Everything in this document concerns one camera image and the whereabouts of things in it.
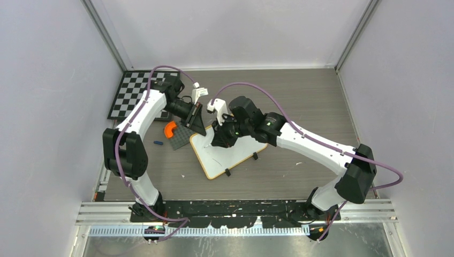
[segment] gray table surface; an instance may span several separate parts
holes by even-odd
[[[215,115],[206,112],[206,103],[211,97],[230,82],[247,81],[273,95],[303,128],[335,142],[358,145],[333,69],[193,71],[189,74],[209,90],[209,95],[200,99],[204,104],[205,125],[215,119]],[[190,95],[191,83],[186,78],[183,82],[186,89],[181,95]],[[231,87],[219,98],[229,103],[240,95],[252,99],[264,113],[278,112],[264,94],[245,86]],[[259,160],[250,158],[233,168],[232,176],[209,180],[191,145],[172,150],[163,133],[165,125],[166,122],[153,122],[143,140],[149,158],[148,174],[165,200],[305,199],[314,187],[335,178],[328,168],[305,156],[268,146],[259,153]],[[164,145],[156,145],[154,140]],[[134,197],[121,179],[112,176],[105,200],[134,200]]]

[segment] gray mat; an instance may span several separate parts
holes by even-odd
[[[169,138],[173,150],[177,150],[187,145],[189,139],[194,134],[194,131],[186,128],[180,122],[177,122],[177,125],[178,127],[173,131],[173,137]]]

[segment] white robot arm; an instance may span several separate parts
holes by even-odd
[[[337,175],[333,181],[312,191],[305,205],[308,217],[318,218],[332,206],[346,200],[353,203],[364,202],[375,177],[376,167],[344,153],[373,160],[369,147],[360,145],[356,149],[341,145],[293,123],[304,135],[343,150],[342,153],[336,152],[302,136],[289,124],[292,121],[286,120],[282,115],[274,112],[263,114],[244,96],[230,102],[229,109],[232,115],[228,114],[225,101],[220,99],[210,100],[207,109],[211,113],[217,112],[217,120],[212,124],[215,131],[212,146],[228,148],[233,146],[238,138],[251,136],[258,142],[303,154],[323,164]]]
[[[135,106],[128,117],[115,129],[108,128],[103,133],[104,165],[116,176],[120,176],[115,157],[115,142],[120,131],[126,127],[125,134],[121,138],[119,150],[120,162],[125,173],[125,179],[134,188],[138,196],[158,214],[162,214],[163,202],[160,192],[153,186],[146,172],[148,156],[143,146],[143,138],[153,120],[162,110],[166,110],[181,118],[181,123],[194,132],[206,135],[205,126],[201,118],[202,104],[199,102],[185,102],[178,97],[184,88],[181,81],[174,76],[165,77],[164,81],[152,83],[148,98],[146,92],[142,93],[139,104]],[[194,89],[198,96],[204,95],[206,89],[197,87]],[[132,210],[139,215],[150,215],[136,198],[136,204]]]

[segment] orange clamp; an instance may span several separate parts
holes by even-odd
[[[174,121],[169,122],[164,128],[164,134],[166,138],[173,137],[173,131],[177,128],[177,124]]]

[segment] checkerboard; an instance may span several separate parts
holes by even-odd
[[[153,73],[152,80],[164,81],[166,74],[178,78],[180,76],[179,72],[156,71]],[[131,113],[142,97],[143,91],[147,88],[149,75],[150,71],[126,71],[123,73],[107,119],[116,119],[121,122]],[[171,120],[171,115],[166,111],[161,111],[160,117],[157,117],[156,120]]]

